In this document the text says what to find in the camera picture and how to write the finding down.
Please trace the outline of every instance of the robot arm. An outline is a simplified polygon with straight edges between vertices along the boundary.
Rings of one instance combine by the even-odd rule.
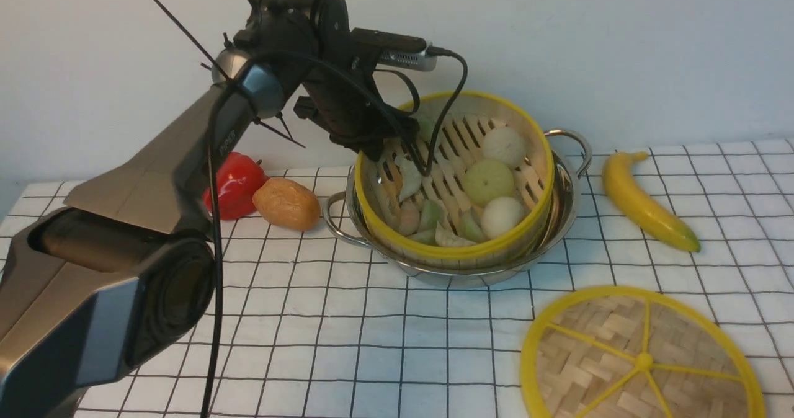
[[[425,40],[351,31],[344,0],[252,5],[246,28],[216,60],[210,89],[127,163],[77,186],[67,208],[12,238],[0,283],[0,417],[71,417],[88,387],[124,378],[202,317],[215,288],[200,202],[213,110],[219,161],[300,85],[309,98],[298,101],[298,115],[369,158],[380,157],[383,139],[417,132],[406,113],[391,108],[389,121],[382,105],[306,57],[342,69],[371,97],[379,62],[434,68]]]

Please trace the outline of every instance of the red bell pepper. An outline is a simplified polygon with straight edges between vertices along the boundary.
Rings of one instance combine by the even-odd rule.
[[[241,153],[229,153],[218,170],[218,208],[221,220],[237,220],[256,211],[253,194],[270,178],[258,162]],[[210,189],[204,191],[204,205],[212,212]]]

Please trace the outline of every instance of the bamboo steamer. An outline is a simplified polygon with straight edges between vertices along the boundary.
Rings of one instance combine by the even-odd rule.
[[[437,118],[451,92],[422,98],[416,115]],[[359,153],[355,163],[355,194],[367,228],[372,235],[399,256],[445,269],[477,269],[498,265],[525,254],[538,244],[550,215],[554,181],[554,164],[550,145],[543,130],[524,110],[499,97],[477,91],[462,91],[442,124],[439,149],[430,177],[423,178],[420,191],[409,200],[422,209],[426,200],[441,203],[447,212],[445,228],[457,232],[460,217],[477,207],[462,189],[466,169],[483,158],[480,148],[486,133],[496,127],[510,126],[520,133],[527,147],[524,163],[513,170],[514,196],[527,206],[529,214],[514,229],[495,240],[475,246],[444,248],[428,246],[403,237],[397,231],[400,204],[398,195],[402,177],[395,158],[406,155],[398,139],[386,142],[380,162]],[[428,146],[417,139],[422,158]]]
[[[596,287],[533,322],[521,361],[533,417],[763,418],[761,387],[726,334],[662,294]]]

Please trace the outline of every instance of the pot handle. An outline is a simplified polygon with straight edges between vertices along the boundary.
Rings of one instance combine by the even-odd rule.
[[[340,229],[339,226],[334,224],[334,218],[331,216],[331,206],[339,201],[345,200],[345,192],[334,193],[334,195],[330,195],[328,201],[323,206],[323,220],[326,221],[326,226],[332,232],[332,234],[336,235],[337,238],[343,240],[343,242],[355,245],[355,246],[362,246],[369,248],[369,243],[366,240],[360,237],[354,237],[351,234]]]
[[[590,142],[588,142],[584,136],[571,130],[548,130],[544,133],[544,135],[549,136],[550,138],[552,138],[552,136],[567,136],[567,138],[572,138],[574,141],[579,142],[579,146],[582,147],[582,151],[584,152],[584,158],[581,166],[579,166],[579,169],[576,170],[576,177],[578,179],[582,179],[582,177],[584,177],[584,173],[586,173],[587,169],[590,168],[590,163],[593,160],[593,150],[590,147]]]

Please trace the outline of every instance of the table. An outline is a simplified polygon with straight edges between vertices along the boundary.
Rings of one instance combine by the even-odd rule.
[[[575,225],[531,271],[490,288],[422,285],[379,254],[253,215],[223,225],[226,305],[215,416],[522,418],[522,339],[551,301],[591,285],[660,291],[715,320],[748,356],[768,415],[794,406],[794,146],[770,140],[648,149],[639,183],[703,242],[646,237],[604,195],[596,156]],[[577,164],[579,157],[570,157]],[[321,200],[348,167],[285,175]],[[9,237],[77,183],[31,184]],[[341,228],[355,229],[334,206]],[[90,389],[77,418],[198,416],[212,316],[128,378]]]

